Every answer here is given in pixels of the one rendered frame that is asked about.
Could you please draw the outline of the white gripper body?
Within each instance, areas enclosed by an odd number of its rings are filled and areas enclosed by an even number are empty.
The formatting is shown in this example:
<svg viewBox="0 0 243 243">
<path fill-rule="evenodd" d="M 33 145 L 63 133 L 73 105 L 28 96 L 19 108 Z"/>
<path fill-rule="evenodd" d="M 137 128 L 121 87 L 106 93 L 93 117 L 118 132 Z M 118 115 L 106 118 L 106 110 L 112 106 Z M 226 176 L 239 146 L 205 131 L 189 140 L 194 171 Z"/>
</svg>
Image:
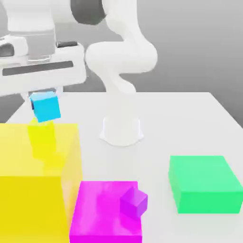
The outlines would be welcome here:
<svg viewBox="0 0 243 243">
<path fill-rule="evenodd" d="M 0 95 L 26 93 L 84 83 L 86 69 L 81 44 L 57 48 L 49 60 L 0 57 Z"/>
</svg>

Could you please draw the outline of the small cyan cube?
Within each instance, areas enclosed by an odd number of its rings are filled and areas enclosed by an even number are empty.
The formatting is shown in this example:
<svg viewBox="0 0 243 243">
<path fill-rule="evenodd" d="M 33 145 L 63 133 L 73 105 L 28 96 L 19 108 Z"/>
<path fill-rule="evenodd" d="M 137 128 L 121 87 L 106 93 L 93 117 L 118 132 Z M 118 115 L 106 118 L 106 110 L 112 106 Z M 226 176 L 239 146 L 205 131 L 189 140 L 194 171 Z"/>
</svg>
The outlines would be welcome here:
<svg viewBox="0 0 243 243">
<path fill-rule="evenodd" d="M 38 122 L 46 122 L 61 117 L 58 96 L 55 92 L 32 93 L 30 101 Z"/>
</svg>

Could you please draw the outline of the small purple cube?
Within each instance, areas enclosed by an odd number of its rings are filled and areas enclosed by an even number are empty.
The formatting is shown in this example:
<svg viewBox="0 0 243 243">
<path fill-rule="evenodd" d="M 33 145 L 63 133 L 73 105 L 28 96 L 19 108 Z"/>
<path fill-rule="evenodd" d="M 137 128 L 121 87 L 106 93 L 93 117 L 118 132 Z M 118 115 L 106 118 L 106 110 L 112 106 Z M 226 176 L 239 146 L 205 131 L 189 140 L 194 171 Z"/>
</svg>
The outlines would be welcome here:
<svg viewBox="0 0 243 243">
<path fill-rule="evenodd" d="M 130 187 L 120 197 L 120 212 L 132 219 L 139 219 L 148 208 L 148 194 Z"/>
</svg>

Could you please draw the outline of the large yellow box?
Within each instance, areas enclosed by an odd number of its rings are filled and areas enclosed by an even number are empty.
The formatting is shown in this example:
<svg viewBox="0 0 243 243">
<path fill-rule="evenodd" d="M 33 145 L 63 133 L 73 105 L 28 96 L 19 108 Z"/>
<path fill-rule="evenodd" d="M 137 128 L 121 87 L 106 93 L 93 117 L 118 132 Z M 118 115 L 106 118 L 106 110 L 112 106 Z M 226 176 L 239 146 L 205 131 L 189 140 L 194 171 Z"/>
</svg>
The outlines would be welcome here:
<svg viewBox="0 0 243 243">
<path fill-rule="evenodd" d="M 0 243 L 69 243 L 82 180 L 75 123 L 0 123 Z"/>
</svg>

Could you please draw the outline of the large magenta box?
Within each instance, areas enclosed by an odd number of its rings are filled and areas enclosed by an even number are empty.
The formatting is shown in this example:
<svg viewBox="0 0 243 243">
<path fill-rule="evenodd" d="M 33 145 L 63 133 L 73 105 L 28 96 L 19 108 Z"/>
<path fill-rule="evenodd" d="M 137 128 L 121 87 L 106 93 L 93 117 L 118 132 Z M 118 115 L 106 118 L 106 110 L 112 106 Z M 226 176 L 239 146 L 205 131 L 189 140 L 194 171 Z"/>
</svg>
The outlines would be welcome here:
<svg viewBox="0 0 243 243">
<path fill-rule="evenodd" d="M 136 181 L 82 181 L 69 231 L 70 243 L 142 243 L 141 220 L 120 212 L 120 197 Z"/>
</svg>

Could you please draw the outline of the large green box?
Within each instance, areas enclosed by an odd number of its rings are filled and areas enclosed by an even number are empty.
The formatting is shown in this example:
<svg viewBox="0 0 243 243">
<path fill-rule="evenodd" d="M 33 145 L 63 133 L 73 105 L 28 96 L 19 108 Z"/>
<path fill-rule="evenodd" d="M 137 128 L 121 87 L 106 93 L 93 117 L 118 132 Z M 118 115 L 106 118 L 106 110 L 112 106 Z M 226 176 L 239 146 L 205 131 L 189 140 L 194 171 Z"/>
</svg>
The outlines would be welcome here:
<svg viewBox="0 0 243 243">
<path fill-rule="evenodd" d="M 180 214 L 238 214 L 243 186 L 223 156 L 171 156 L 168 178 Z"/>
</svg>

